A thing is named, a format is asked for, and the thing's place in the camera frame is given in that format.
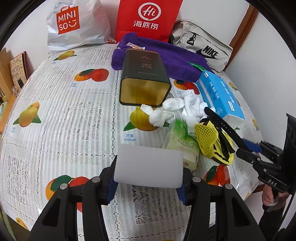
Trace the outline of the person's right hand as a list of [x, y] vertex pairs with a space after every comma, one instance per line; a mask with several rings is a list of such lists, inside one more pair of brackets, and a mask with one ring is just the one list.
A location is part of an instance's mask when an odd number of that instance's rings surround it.
[[[289, 195], [290, 194], [288, 192], [279, 193], [278, 194], [279, 200], [277, 204], [274, 206], [274, 209], [281, 209], [282, 207], [285, 207], [285, 204], [287, 202]], [[264, 188], [262, 191], [262, 203], [265, 206], [270, 206], [271, 204], [274, 203], [272, 188], [268, 185], [264, 185]]]

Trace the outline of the dark right sleeve forearm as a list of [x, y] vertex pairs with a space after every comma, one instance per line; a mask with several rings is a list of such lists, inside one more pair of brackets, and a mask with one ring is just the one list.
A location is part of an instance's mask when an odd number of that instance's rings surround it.
[[265, 240], [295, 240], [295, 214], [286, 228], [276, 232], [283, 216], [285, 202], [281, 206], [271, 212], [264, 211], [260, 219], [259, 227]]

